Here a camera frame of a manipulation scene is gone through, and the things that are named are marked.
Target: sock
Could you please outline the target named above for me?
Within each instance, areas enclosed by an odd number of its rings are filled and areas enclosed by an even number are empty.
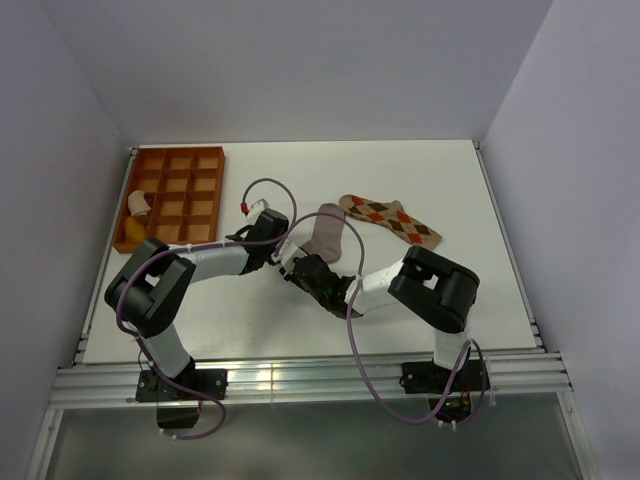
[[[332,213],[344,218],[344,213],[335,203],[324,203],[320,205],[318,212]],[[318,254],[327,263],[337,262],[342,255],[340,240],[344,223],[336,218],[319,216],[313,226],[311,240],[302,245],[302,248],[309,255]]]
[[[380,203],[356,195],[343,195],[338,204],[349,217],[388,228],[411,245],[433,250],[442,240],[438,232],[407,215],[397,200]]]

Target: white wall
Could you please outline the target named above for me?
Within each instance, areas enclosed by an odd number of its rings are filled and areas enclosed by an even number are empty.
[[[0,2],[0,65],[0,477],[12,480],[75,352],[124,150],[37,2]]]
[[[42,0],[134,142],[482,138],[551,0]]]
[[[640,477],[640,2],[556,0],[485,159],[606,478]]]

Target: orange tray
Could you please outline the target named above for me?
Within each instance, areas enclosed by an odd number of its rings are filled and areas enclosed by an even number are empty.
[[[151,205],[136,217],[147,227],[147,238],[185,245],[213,242],[218,228],[224,174],[222,147],[141,148],[134,161],[113,240],[120,253],[133,253],[139,243],[125,241],[124,222],[130,216],[127,198],[142,190]]]

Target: white table surface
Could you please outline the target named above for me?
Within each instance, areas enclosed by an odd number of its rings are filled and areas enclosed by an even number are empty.
[[[440,255],[478,274],[478,299],[470,334],[485,349],[535,347],[534,336],[509,261],[495,211],[468,140],[223,144],[226,163],[218,238],[243,226],[240,198],[254,179],[273,177],[291,188],[299,215],[353,193],[381,202],[400,200],[409,215],[437,230]],[[290,215],[288,197],[275,185],[254,188],[249,202],[266,198]],[[390,231],[353,221],[366,245],[365,274],[402,258],[409,247]],[[313,220],[292,234],[310,237]],[[332,265],[353,274],[358,250],[344,230],[343,256]],[[102,300],[129,255],[111,250],[93,313],[84,361],[135,361],[138,348],[121,333]],[[384,307],[356,321],[362,353],[433,350],[433,330],[402,305]],[[192,285],[175,320],[185,348],[196,359],[247,359],[350,354],[344,320],[281,280],[273,267],[243,277]]]

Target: metal frame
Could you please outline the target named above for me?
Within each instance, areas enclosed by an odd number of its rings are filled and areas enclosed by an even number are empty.
[[[36,446],[31,455],[31,463],[27,470],[27,480],[44,480],[46,478],[63,414],[64,410],[55,409],[48,409],[44,412],[42,427],[40,427]]]
[[[367,371],[384,398],[405,398],[399,384],[400,365],[429,360],[430,355],[381,355],[365,357]],[[570,392],[571,384],[558,353],[488,355],[491,394]],[[276,361],[209,361],[198,368],[228,370],[229,405],[366,400],[366,389],[351,356]],[[84,409],[155,407],[137,404],[134,397],[138,365],[76,366],[60,370],[53,383],[48,408]],[[168,402],[162,405],[195,405]]]
[[[113,243],[113,236],[116,233],[116,228],[118,227],[118,217],[120,216],[120,209],[122,208],[122,203],[125,201],[124,194],[127,191],[127,181],[129,176],[131,175],[131,169],[133,168],[133,161],[136,158],[136,154],[138,153],[137,148],[129,148],[129,154],[127,155],[127,169],[124,174],[124,180],[122,182],[122,186],[120,187],[120,193],[118,194],[118,204],[116,205],[116,210],[113,214],[113,220],[111,221],[111,229],[109,230],[109,238],[107,238],[107,243],[104,247],[104,252],[102,253],[102,260],[100,261],[100,267],[98,268],[98,275],[96,276],[96,283],[93,286],[93,292],[91,293],[91,299],[89,300],[89,307],[87,308],[87,316],[84,320],[84,326],[82,327],[82,334],[89,335],[89,331],[91,330],[91,322],[93,320],[93,313],[96,308],[96,303],[98,301],[98,295],[100,294],[100,287],[102,287],[102,281],[104,279],[104,271],[107,268],[107,261],[109,260],[109,252],[111,251],[111,244]]]
[[[578,413],[573,392],[558,393],[558,401],[567,425],[569,438],[573,444],[573,450],[576,453],[582,478],[585,480],[601,480],[603,478],[602,473],[596,462],[582,418]]]
[[[474,144],[474,147],[538,345],[538,348],[533,349],[487,352],[486,358],[492,383],[489,394],[493,400],[495,395],[503,394],[557,393],[584,478],[601,478],[593,453],[589,448],[586,432],[575,409],[573,388],[564,362],[559,353],[548,353],[543,346],[479,146]],[[137,148],[130,149],[125,178],[128,178],[130,174],[136,153]],[[53,383],[47,411],[27,475],[29,480],[45,478],[64,410],[155,408],[157,405],[138,404],[134,400],[139,376],[137,364],[96,366],[83,363],[84,349],[91,329],[91,318],[98,301],[98,293],[102,285],[125,188],[126,181],[123,182],[120,192],[111,234],[100,264],[75,364],[72,368],[59,370]],[[369,376],[381,396],[386,399],[399,399],[407,397],[399,385],[400,365],[407,361],[429,360],[431,358],[430,354],[377,355],[364,357],[364,362]],[[207,361],[198,362],[198,368],[225,368],[228,370],[229,384],[224,403],[229,405],[352,401],[371,398],[351,356],[286,360]],[[195,402],[170,402],[162,405],[193,404]]]

